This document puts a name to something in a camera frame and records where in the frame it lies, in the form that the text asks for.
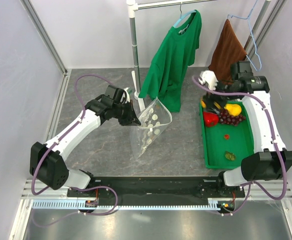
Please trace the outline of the red bell pepper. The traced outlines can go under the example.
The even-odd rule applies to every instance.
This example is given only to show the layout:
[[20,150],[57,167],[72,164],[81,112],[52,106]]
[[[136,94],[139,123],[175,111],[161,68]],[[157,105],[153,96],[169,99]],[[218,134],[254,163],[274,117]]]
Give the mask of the red bell pepper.
[[215,125],[219,123],[219,116],[215,113],[204,111],[203,121],[204,121],[204,125],[207,128],[214,127]]

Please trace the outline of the purple grape bunch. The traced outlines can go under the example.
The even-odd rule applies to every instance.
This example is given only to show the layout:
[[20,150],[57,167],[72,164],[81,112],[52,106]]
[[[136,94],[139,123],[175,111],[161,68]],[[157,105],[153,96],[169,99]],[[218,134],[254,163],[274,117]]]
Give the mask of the purple grape bunch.
[[230,115],[230,113],[223,109],[218,115],[218,122],[222,125],[238,126],[240,123],[246,121],[246,117],[242,114],[237,116]]

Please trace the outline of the clear dotted zip top bag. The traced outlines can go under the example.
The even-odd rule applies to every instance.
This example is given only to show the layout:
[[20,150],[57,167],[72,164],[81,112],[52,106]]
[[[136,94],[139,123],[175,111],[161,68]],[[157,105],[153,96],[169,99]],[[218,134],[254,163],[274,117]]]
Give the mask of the clear dotted zip top bag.
[[134,159],[140,158],[147,148],[155,142],[169,124],[172,123],[172,114],[164,104],[155,98],[138,115],[140,126],[130,128],[130,145]]

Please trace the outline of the orange green mango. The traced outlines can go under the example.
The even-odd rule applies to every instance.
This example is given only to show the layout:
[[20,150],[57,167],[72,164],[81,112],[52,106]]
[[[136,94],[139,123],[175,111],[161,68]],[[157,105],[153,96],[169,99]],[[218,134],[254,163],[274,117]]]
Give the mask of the orange green mango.
[[207,105],[206,105],[206,103],[205,103],[203,98],[200,99],[200,104],[201,104],[202,108],[204,108],[204,109],[207,108]]

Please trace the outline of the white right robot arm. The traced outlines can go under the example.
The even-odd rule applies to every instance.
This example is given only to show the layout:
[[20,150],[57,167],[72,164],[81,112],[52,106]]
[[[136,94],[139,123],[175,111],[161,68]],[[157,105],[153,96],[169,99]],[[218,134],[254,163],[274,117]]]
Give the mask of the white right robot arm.
[[230,67],[231,85],[217,80],[213,71],[202,71],[197,83],[207,94],[205,103],[212,113],[221,113],[229,99],[240,99],[249,117],[254,140],[254,153],[243,158],[239,167],[227,170],[215,184],[221,197],[228,196],[233,186],[245,186],[258,180],[282,179],[287,185],[287,170],[292,166],[292,150],[288,151],[277,130],[271,109],[270,88],[265,76],[255,76],[248,61]]

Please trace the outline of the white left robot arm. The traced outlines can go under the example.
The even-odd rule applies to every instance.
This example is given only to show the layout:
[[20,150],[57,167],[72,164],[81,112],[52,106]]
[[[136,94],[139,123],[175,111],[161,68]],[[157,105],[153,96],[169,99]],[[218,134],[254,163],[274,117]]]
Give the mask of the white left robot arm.
[[65,161],[89,133],[110,119],[117,119],[121,126],[141,125],[126,88],[109,85],[104,94],[85,104],[79,116],[59,134],[45,143],[34,143],[29,164],[33,180],[53,190],[75,187],[85,197],[92,196],[96,185],[90,181],[90,174],[68,169]]

